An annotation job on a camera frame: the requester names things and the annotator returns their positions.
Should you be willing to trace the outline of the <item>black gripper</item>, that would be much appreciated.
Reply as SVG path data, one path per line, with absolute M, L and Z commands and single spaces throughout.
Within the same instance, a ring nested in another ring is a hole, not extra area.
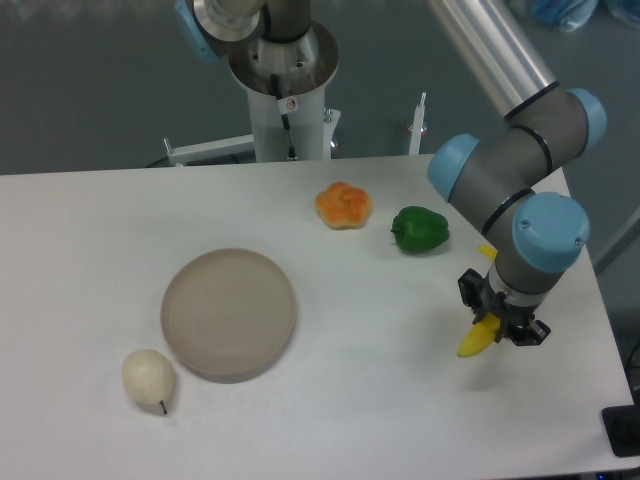
M 473 269 L 467 269 L 458 279 L 462 303 L 470 308 L 475 319 L 483 319 L 491 313 L 500 320 L 500 331 L 509 334 L 516 346 L 537 346 L 551 333 L 542 321 L 532 318 L 536 308 L 536 296 L 509 286 L 496 269 L 490 269 L 484 277 Z

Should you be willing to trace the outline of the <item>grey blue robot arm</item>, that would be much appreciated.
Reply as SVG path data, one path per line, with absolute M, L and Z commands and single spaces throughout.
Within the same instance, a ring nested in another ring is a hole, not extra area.
M 596 144 L 600 101 L 562 89 L 501 1 L 434 1 L 430 8 L 476 76 L 507 131 L 491 142 L 464 134 L 442 145 L 428 179 L 497 250 L 489 271 L 465 272 L 463 303 L 475 333 L 518 346 L 542 343 L 535 312 L 589 236 L 584 209 L 534 186 Z M 186 37 L 206 60 L 226 58 L 245 89 L 260 162 L 331 155 L 324 90 L 338 65 L 331 33 L 306 1 L 179 1 Z

